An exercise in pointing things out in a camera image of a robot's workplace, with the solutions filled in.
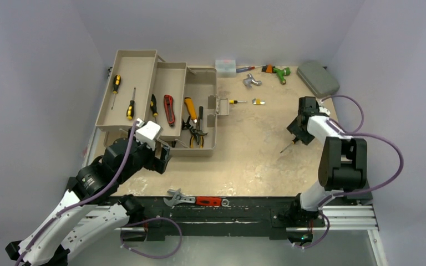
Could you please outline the black thin screwdriver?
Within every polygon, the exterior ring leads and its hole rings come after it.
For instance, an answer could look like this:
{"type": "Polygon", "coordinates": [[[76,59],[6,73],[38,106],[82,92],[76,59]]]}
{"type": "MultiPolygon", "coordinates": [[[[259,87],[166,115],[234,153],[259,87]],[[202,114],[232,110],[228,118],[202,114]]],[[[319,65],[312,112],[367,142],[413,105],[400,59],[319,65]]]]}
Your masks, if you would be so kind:
{"type": "Polygon", "coordinates": [[[285,148],[283,148],[280,153],[285,152],[287,149],[289,149],[292,145],[294,145],[297,141],[299,141],[299,138],[295,137],[285,148]]]}

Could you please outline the yellow black pliers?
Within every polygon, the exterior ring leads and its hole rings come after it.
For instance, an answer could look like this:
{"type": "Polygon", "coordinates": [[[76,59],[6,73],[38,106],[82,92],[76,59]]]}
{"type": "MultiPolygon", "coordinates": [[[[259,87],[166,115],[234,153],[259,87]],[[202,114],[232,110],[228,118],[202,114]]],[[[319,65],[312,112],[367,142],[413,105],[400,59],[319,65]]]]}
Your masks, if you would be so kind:
{"type": "Polygon", "coordinates": [[[202,130],[198,129],[191,129],[191,138],[190,138],[190,148],[194,148],[194,145],[197,144],[199,148],[204,147],[204,136],[207,135],[207,133],[204,133],[202,130]]]}

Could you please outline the black yellow short screwdriver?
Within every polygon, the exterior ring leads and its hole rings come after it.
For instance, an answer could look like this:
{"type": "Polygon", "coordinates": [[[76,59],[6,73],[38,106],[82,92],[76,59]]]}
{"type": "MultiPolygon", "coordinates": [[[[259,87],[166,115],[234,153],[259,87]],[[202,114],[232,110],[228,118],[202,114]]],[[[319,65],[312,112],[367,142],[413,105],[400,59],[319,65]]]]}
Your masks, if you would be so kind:
{"type": "Polygon", "coordinates": [[[132,120],[135,115],[135,94],[136,94],[136,88],[133,89],[133,94],[129,101],[128,108],[126,110],[126,118],[128,120],[132,120]]]}

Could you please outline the black long screwdriver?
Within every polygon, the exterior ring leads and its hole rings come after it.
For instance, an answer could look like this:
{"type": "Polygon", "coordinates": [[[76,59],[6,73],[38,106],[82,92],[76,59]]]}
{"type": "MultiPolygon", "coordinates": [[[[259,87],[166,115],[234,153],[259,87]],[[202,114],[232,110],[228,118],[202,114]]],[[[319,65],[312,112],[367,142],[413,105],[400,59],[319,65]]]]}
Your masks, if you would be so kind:
{"type": "Polygon", "coordinates": [[[157,109],[157,100],[154,94],[151,95],[151,100],[150,100],[150,110],[152,112],[152,116],[154,118],[154,121],[156,123],[158,123],[158,109],[157,109]]]}

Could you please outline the beige translucent plastic toolbox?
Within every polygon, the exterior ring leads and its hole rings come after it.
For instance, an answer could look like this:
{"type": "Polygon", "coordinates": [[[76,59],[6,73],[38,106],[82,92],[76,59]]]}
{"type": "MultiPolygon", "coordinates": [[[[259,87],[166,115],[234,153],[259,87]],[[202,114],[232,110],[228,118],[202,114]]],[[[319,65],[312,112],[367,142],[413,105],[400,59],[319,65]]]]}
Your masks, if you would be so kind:
{"type": "Polygon", "coordinates": [[[126,118],[126,110],[136,88],[135,115],[144,121],[154,121],[150,110],[151,95],[157,100],[158,125],[163,128],[160,139],[171,147],[171,153],[183,157],[210,157],[218,140],[218,120],[230,111],[228,99],[219,96],[217,72],[213,66],[192,66],[186,62],[167,62],[156,50],[119,50],[109,68],[108,82],[95,125],[99,130],[116,132],[128,130],[133,123],[126,118]],[[121,84],[113,102],[113,78],[121,76],[121,84]],[[164,109],[164,95],[174,100],[175,126],[170,127],[164,109]],[[204,147],[190,148],[191,133],[182,130],[182,120],[189,117],[184,98],[192,98],[197,116],[204,107],[204,147]]]}

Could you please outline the red black utility knife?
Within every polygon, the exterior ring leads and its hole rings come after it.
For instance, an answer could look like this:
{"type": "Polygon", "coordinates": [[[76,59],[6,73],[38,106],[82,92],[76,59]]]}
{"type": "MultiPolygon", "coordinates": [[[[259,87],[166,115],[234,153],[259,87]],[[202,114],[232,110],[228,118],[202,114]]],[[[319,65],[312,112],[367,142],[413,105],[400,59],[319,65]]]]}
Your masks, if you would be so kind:
{"type": "Polygon", "coordinates": [[[166,119],[168,121],[168,124],[170,127],[174,127],[175,126],[175,114],[174,114],[174,100],[173,97],[171,95],[164,95],[164,109],[165,109],[165,113],[166,113],[166,119]]]}

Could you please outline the small black hammer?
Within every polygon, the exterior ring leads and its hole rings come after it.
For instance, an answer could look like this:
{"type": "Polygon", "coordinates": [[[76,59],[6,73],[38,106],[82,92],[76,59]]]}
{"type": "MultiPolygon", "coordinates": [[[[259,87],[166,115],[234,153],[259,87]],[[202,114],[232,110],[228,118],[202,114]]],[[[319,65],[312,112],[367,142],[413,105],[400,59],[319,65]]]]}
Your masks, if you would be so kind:
{"type": "Polygon", "coordinates": [[[204,115],[204,107],[200,106],[199,107],[199,114],[198,114],[198,121],[197,121],[197,125],[195,127],[193,127],[193,129],[198,129],[198,130],[202,130],[203,131],[203,115],[204,115]]]}

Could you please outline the orange utility knife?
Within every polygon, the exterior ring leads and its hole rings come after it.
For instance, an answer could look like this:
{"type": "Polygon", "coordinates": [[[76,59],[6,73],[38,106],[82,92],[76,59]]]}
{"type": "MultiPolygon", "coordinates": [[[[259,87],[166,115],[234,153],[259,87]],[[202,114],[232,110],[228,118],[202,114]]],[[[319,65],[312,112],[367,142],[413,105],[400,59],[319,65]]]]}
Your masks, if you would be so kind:
{"type": "Polygon", "coordinates": [[[185,98],[184,98],[184,104],[186,105],[187,112],[188,112],[188,114],[189,114],[190,119],[191,119],[194,123],[197,123],[198,116],[197,116],[196,109],[195,109],[195,105],[194,105],[194,102],[193,102],[192,98],[190,98],[190,97],[185,97],[185,98]]]}

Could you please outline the black yellow stubby screwdriver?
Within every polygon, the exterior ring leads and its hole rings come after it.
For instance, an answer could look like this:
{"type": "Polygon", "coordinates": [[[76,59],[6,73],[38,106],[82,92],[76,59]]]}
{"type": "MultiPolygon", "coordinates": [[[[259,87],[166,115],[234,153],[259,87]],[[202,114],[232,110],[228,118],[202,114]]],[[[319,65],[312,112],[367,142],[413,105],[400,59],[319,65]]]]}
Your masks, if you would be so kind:
{"type": "Polygon", "coordinates": [[[115,100],[116,100],[116,96],[118,95],[120,84],[121,84],[121,76],[117,74],[113,78],[113,83],[112,83],[112,86],[113,86],[113,90],[112,90],[112,93],[113,93],[113,102],[112,102],[112,106],[111,106],[112,110],[113,110],[114,105],[115,105],[115,100]]]}

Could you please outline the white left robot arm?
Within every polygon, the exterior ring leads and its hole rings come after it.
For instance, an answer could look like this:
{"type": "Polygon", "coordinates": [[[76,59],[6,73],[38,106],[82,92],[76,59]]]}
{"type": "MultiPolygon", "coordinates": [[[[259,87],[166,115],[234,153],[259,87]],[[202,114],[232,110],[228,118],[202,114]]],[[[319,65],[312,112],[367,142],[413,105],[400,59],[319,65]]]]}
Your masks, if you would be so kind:
{"type": "Polygon", "coordinates": [[[103,155],[70,177],[62,199],[44,222],[26,239],[5,247],[16,265],[67,265],[78,252],[111,230],[125,225],[145,225],[144,206],[133,195],[122,196],[97,218],[78,223],[142,169],[164,173],[170,160],[170,146],[156,149],[135,137],[120,138],[103,155]]]}

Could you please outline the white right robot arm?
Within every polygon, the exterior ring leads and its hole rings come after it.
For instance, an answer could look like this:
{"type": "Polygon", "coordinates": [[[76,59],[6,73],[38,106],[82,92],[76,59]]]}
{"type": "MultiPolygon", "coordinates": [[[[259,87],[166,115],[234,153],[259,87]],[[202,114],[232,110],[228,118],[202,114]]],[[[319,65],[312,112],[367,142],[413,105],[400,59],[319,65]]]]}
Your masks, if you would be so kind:
{"type": "Polygon", "coordinates": [[[299,98],[297,116],[286,129],[294,137],[293,144],[318,140],[323,145],[317,181],[299,195],[299,205],[289,211],[291,222],[301,226],[334,194],[353,192],[367,184],[367,142],[346,135],[331,120],[329,110],[312,96],[299,98]]]}

